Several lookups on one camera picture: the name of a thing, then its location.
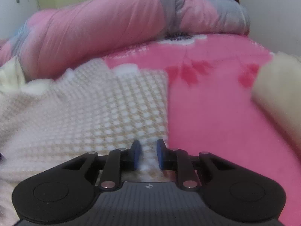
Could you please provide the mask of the beige white houndstooth knit cardigan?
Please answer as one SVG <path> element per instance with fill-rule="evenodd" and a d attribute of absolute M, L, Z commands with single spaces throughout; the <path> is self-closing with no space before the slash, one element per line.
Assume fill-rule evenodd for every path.
<path fill-rule="evenodd" d="M 139 140 L 138 171 L 123 178 L 167 181 L 156 155 L 156 141 L 167 137 L 167 84 L 165 71 L 93 59 L 41 95 L 1 94 L 1 225 L 18 220 L 11 195 L 19 182 L 87 152 L 106 155 Z"/>

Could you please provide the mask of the cream folded cloth at edge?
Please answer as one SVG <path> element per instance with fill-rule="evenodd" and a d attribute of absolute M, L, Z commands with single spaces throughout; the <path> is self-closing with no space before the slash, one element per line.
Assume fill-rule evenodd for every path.
<path fill-rule="evenodd" d="M 252 98 L 300 146 L 300 57 L 275 54 L 260 68 Z"/>

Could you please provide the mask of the pink floral fleece blanket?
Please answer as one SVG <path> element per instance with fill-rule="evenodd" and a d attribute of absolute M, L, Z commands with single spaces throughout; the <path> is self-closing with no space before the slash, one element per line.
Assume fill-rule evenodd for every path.
<path fill-rule="evenodd" d="M 300 225 L 299 156 L 251 99 L 257 72 L 271 58 L 247 37 L 211 34 L 131 46 L 104 61 L 165 70 L 169 146 L 211 152 L 277 181 L 287 195 L 281 222 Z"/>

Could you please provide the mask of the cream fleece garment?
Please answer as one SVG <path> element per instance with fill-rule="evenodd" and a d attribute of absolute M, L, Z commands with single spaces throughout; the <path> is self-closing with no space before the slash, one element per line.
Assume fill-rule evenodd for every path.
<path fill-rule="evenodd" d="M 1 66 L 1 94 L 23 92 L 41 95 L 54 83 L 52 79 L 37 79 L 27 82 L 17 56 Z"/>

